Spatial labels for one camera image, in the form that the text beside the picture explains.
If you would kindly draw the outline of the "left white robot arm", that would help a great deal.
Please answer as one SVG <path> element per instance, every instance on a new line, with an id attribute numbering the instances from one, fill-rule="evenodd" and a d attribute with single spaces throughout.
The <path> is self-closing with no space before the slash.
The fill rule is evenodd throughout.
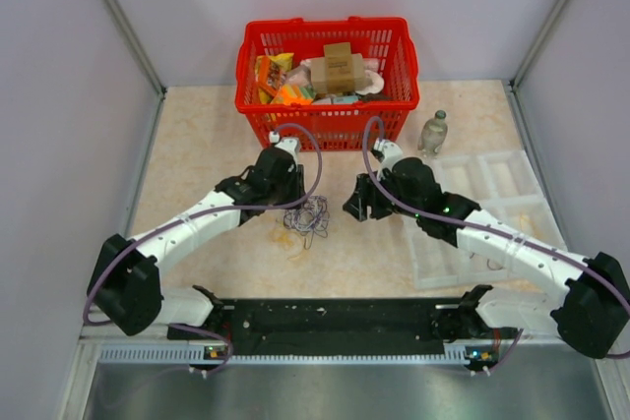
<path id="1" fill-rule="evenodd" d="M 166 289 L 162 281 L 208 241 L 270 208 L 301 199 L 305 191 L 299 150 L 299 139 L 274 135 L 254 164 L 221 180 L 192 208 L 132 238 L 109 237 L 94 267 L 88 303 L 127 335 L 171 324 L 190 326 L 205 338 L 217 335 L 223 315 L 209 290 L 199 285 Z"/>

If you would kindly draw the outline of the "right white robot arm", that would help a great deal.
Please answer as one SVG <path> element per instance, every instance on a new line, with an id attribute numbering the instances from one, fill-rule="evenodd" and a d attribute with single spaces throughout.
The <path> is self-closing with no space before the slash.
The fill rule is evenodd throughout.
<path id="1" fill-rule="evenodd" d="M 466 334 L 546 332 L 589 358 L 614 358 L 613 344 L 629 323 L 629 283 L 614 257 L 563 251 L 509 226 L 479 203 L 444 191 L 428 165 L 404 156 L 392 141 L 364 144 L 362 157 L 376 158 L 379 168 L 357 176 L 344 205 L 356 220 L 403 215 L 428 237 L 498 263 L 537 287 L 529 295 L 475 287 L 458 307 Z"/>

